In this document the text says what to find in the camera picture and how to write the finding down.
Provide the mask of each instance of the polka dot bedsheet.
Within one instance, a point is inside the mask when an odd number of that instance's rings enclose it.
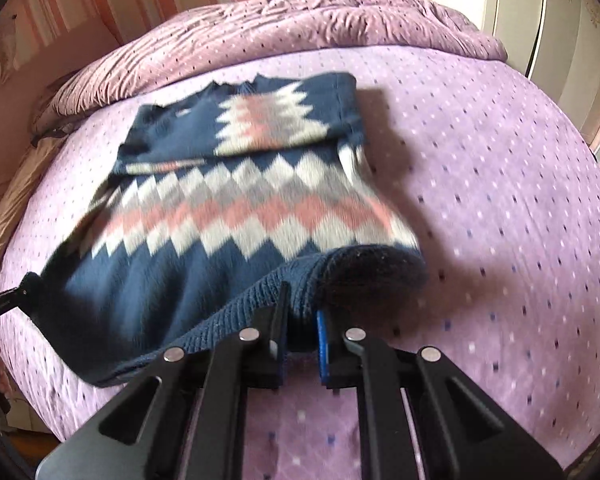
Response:
[[[430,273],[397,313],[370,304],[366,323],[398,348],[441,348],[570,465],[600,434],[600,170],[565,115],[501,62],[334,48],[247,62],[104,108],[71,134],[30,200],[0,290],[40,271],[74,227],[138,105],[168,104],[212,80],[328,71],[357,78],[375,185],[418,235]],[[81,382],[20,311],[0,319],[0,344],[60,439],[119,389]],[[323,390],[314,360],[290,359],[280,393],[249,398],[245,478],[359,477],[355,392]]]

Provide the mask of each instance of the bed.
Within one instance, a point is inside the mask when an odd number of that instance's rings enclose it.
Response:
[[[600,435],[600,168],[524,76],[478,51],[422,46],[297,48],[176,76],[95,111],[30,199],[0,291],[40,272],[74,228],[139,105],[169,104],[212,81],[349,72],[373,184],[411,225],[429,269],[397,315],[377,306],[359,322],[398,348],[438,346],[567,468]],[[20,311],[0,319],[0,345],[61,440],[120,389],[81,381]],[[356,478],[354,392],[333,397],[313,362],[294,358],[284,393],[250,393],[244,477]]]

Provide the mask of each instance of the wooden floor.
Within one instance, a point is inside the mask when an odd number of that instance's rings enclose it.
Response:
[[[33,467],[37,467],[60,444],[51,434],[33,431],[18,430],[10,433],[9,438],[18,453]]]

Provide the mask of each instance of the metal screw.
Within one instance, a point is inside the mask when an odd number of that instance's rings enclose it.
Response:
[[[184,350],[180,347],[174,346],[173,348],[169,348],[164,353],[164,360],[168,363],[177,363],[184,357]]]
[[[240,330],[240,341],[256,341],[260,337],[260,332],[257,328],[248,327]]]
[[[433,346],[427,346],[426,348],[422,349],[420,355],[425,361],[435,363],[436,361],[440,361],[440,358],[442,357],[442,352]]]
[[[344,333],[344,337],[349,341],[362,341],[366,337],[366,332],[361,328],[353,327]]]

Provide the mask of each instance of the beige pillow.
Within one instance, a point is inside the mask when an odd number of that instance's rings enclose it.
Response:
[[[34,148],[38,145],[38,141],[44,137],[64,137],[70,133],[73,133],[76,127],[82,123],[82,119],[86,118],[86,114],[84,114],[84,117],[70,116],[64,118],[62,121],[58,121],[58,124],[56,124],[53,129],[45,132],[44,134],[37,134],[33,128],[33,125],[36,124],[36,121],[40,118],[42,112],[48,107],[58,90],[61,89],[62,86],[64,86],[64,84],[78,72],[80,71],[73,70],[72,72],[69,72],[68,74],[65,74],[53,81],[38,96],[36,102],[33,103],[33,106],[31,107],[31,116],[29,118],[29,127],[31,131],[31,145]]]
[[[42,139],[29,147],[20,167],[0,201],[0,265],[11,235],[20,223],[40,179],[58,154],[64,139]]]
[[[17,171],[19,173],[24,171],[21,167],[23,156],[28,156],[32,152],[29,144],[29,120],[41,94],[59,77],[88,65],[117,47],[118,42],[102,20],[92,18],[57,38],[35,58],[12,73],[10,78],[0,86],[0,211],[2,215],[8,211],[21,215],[26,208],[26,199],[23,199],[24,204],[9,207],[8,204],[4,204],[5,201],[8,202],[9,196],[4,199],[2,197],[7,189],[12,189],[14,186],[11,183],[13,175]],[[31,163],[28,165],[28,167],[35,166],[36,164]],[[35,179],[39,177],[40,175],[32,176]],[[4,217],[2,218],[0,226],[5,225]],[[20,216],[16,216],[7,222],[11,231],[5,230],[0,234],[0,247],[2,243],[8,243],[19,221]],[[0,248],[0,258],[2,254],[4,254],[4,247]]]

